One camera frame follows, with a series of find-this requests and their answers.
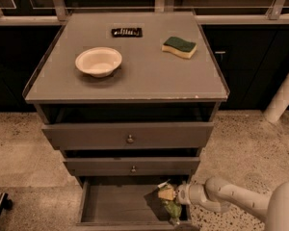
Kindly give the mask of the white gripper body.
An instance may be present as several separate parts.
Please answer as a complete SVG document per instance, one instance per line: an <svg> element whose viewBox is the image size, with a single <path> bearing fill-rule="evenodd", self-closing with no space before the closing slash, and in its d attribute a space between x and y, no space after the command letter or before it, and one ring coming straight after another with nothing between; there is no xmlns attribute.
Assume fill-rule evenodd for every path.
<svg viewBox="0 0 289 231"><path fill-rule="evenodd" d="M175 190L176 192L176 202L182 205L191 205L190 199L190 184L182 184L178 186Z"/></svg>

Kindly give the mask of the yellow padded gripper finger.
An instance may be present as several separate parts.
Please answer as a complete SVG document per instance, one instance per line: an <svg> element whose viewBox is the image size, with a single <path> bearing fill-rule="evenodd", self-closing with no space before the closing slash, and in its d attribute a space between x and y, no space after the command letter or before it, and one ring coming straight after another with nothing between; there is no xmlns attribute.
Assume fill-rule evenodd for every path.
<svg viewBox="0 0 289 231"><path fill-rule="evenodd" d="M176 198L176 193L173 187L165 187L158 191L158 197L161 199L172 201Z"/></svg>

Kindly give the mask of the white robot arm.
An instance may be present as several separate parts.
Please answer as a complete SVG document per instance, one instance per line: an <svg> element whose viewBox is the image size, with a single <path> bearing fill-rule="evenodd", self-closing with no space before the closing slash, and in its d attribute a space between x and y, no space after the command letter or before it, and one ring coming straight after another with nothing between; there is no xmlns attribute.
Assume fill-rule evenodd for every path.
<svg viewBox="0 0 289 231"><path fill-rule="evenodd" d="M289 231L289 73L264 111L222 111L175 231Z"/></svg>

